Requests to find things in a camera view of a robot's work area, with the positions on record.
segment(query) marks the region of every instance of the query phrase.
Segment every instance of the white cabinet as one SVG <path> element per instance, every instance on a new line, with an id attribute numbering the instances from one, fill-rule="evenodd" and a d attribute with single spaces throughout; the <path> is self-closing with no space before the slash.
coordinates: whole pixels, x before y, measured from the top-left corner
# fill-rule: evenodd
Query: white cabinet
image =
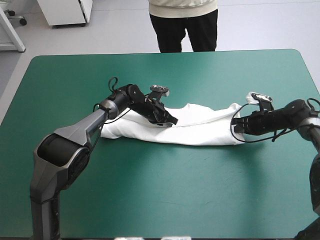
<path id="1" fill-rule="evenodd" d="M 93 0 L 37 0 L 50 26 L 89 23 Z"/>

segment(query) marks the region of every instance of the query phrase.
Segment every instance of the white sweater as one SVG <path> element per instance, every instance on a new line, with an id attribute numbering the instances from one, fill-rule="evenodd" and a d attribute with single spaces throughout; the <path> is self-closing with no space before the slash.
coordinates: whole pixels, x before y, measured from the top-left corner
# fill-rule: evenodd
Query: white sweater
<path id="1" fill-rule="evenodd" d="M 213 12 L 218 0 L 148 0 L 149 13 L 162 18 L 191 18 Z"/>

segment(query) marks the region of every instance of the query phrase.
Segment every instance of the green table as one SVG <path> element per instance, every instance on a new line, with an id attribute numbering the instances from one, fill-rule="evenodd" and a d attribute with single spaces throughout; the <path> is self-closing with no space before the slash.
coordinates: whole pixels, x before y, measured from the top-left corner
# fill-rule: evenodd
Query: green table
<path id="1" fill-rule="evenodd" d="M 90 114 L 110 94 L 111 76 L 144 93 L 152 84 L 168 86 L 163 102 L 170 108 L 224 109 L 245 104 L 249 91 L 272 96 L 276 109 L 320 97 L 295 50 L 38 56 L 0 126 L 1 237 L 32 235 L 32 151 Z M 103 138 L 61 192 L 61 236 L 291 238 L 317 218 L 309 187 L 315 155 L 297 132 L 238 146 Z"/>

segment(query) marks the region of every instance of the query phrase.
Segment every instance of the white towel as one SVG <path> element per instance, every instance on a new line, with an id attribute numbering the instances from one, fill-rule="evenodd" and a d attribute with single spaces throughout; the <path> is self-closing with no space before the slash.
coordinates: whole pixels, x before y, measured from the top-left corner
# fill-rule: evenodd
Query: white towel
<path id="1" fill-rule="evenodd" d="M 121 118 L 117 121 L 105 124 L 101 137 L 108 139 L 127 137 L 148 142 L 194 146 L 237 145 L 242 142 L 232 136 L 230 122 L 240 107 L 237 103 L 233 103 L 227 109 L 215 111 L 206 106 L 188 103 L 179 109 L 166 108 L 178 119 L 177 125 L 172 127 L 152 124 L 131 110 L 123 117 L 120 115 Z M 244 140 L 241 133 L 235 133 L 235 136 Z"/>

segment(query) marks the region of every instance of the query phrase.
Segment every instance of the person's leg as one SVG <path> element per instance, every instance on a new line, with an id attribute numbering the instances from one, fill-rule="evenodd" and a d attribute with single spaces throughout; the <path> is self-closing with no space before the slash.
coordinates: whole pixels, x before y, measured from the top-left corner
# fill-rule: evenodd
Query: person's leg
<path id="1" fill-rule="evenodd" d="M 215 51 L 218 9 L 206 15 L 188 17 L 186 29 L 194 52 Z"/>
<path id="2" fill-rule="evenodd" d="M 184 18 L 165 18 L 150 14 L 161 53 L 181 53 L 181 41 L 186 36 Z"/>

